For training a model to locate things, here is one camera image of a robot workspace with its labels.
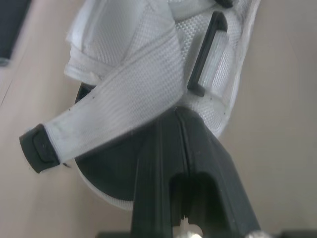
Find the wooden floor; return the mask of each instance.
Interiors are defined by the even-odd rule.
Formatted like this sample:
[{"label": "wooden floor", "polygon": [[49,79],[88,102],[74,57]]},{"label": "wooden floor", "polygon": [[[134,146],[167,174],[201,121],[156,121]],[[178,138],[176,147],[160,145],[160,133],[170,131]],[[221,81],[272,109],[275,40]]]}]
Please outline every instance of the wooden floor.
[{"label": "wooden floor", "polygon": [[[131,213],[93,194],[75,168],[35,174],[19,136],[73,105],[67,29],[82,0],[33,1],[13,61],[0,68],[0,236],[92,238]],[[263,230],[317,228],[317,2],[263,0],[221,142]]]}]

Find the black plastic clip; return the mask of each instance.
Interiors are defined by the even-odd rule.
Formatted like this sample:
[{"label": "black plastic clip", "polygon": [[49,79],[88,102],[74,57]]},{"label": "black plastic clip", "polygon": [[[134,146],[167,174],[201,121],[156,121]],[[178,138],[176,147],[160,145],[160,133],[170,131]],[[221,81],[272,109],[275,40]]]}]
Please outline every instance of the black plastic clip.
[{"label": "black plastic clip", "polygon": [[222,12],[215,11],[212,14],[202,47],[200,48],[193,72],[187,84],[188,90],[193,94],[203,97],[205,95],[205,88],[199,85],[199,78],[202,74],[209,50],[211,48],[216,31],[227,31],[227,20]]},{"label": "black plastic clip", "polygon": [[20,144],[35,172],[39,173],[59,165],[57,154],[42,124],[21,136]]}]

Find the dark object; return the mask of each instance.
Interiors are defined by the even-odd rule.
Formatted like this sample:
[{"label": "dark object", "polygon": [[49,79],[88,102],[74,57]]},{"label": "dark object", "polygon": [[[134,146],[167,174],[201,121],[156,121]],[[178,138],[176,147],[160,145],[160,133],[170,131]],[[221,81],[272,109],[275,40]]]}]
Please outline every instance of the dark object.
[{"label": "dark object", "polygon": [[0,66],[8,64],[31,0],[0,0]]},{"label": "dark object", "polygon": [[35,172],[39,173],[59,165],[55,150],[42,124],[21,136],[20,144]]},{"label": "dark object", "polygon": [[224,8],[231,8],[233,7],[233,1],[232,0],[215,0],[216,3],[221,5]]},{"label": "dark object", "polygon": [[279,238],[317,238],[317,231],[286,231]]},{"label": "dark object", "polygon": [[[184,216],[204,237],[242,237],[260,229],[230,156],[198,114],[171,109],[144,135],[130,237],[172,238]],[[121,164],[122,175],[129,169],[108,159]]]},{"label": "dark object", "polygon": [[227,29],[228,25],[224,14],[220,11],[215,11],[212,14],[202,47],[200,48],[193,72],[187,84],[188,90],[199,97],[205,95],[205,89],[198,84],[198,81],[202,74],[216,31],[227,31]]},{"label": "dark object", "polygon": [[71,166],[70,166],[70,165],[68,165],[67,163],[63,163],[63,165],[64,165],[65,167],[67,167],[67,168],[71,169]]}]

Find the white fabric strap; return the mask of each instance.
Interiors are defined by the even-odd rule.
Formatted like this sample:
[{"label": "white fabric strap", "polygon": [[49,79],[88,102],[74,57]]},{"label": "white fabric strap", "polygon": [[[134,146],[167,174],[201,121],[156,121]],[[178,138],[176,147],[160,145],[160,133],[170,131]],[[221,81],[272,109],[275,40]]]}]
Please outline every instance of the white fabric strap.
[{"label": "white fabric strap", "polygon": [[[228,31],[227,34],[217,32],[211,47],[199,82],[207,90],[205,97],[186,92],[178,102],[197,111],[216,136],[222,132],[235,101],[241,66],[260,2],[247,1],[250,11],[246,11],[247,15],[243,16],[242,21],[240,12],[236,14],[234,9],[223,11]],[[106,64],[91,54],[94,51],[85,51],[87,46],[91,49],[102,48],[103,43],[94,46],[94,40],[82,36],[86,40],[83,41],[83,50],[80,50],[72,41],[71,67],[67,66],[65,71],[78,78],[84,76],[82,81],[97,86],[69,111],[45,124],[61,162],[146,124],[183,95],[211,15],[214,10],[219,10],[218,6],[177,22],[176,29],[182,32],[183,39],[180,50],[180,34],[175,31],[172,15],[162,11],[166,9],[166,2],[146,2],[138,2],[137,10],[141,16],[133,18],[139,22],[133,21],[135,33],[128,33],[131,35],[130,44],[123,42],[124,48],[126,45],[129,47],[122,54],[119,64]],[[117,60],[112,57],[108,59],[111,63]]]},{"label": "white fabric strap", "polygon": [[211,8],[216,2],[214,0],[178,0],[170,1],[168,4],[175,21],[183,21]]},{"label": "white fabric strap", "polygon": [[84,99],[44,125],[59,160],[75,158],[155,119],[182,96],[182,78],[172,26]]}]

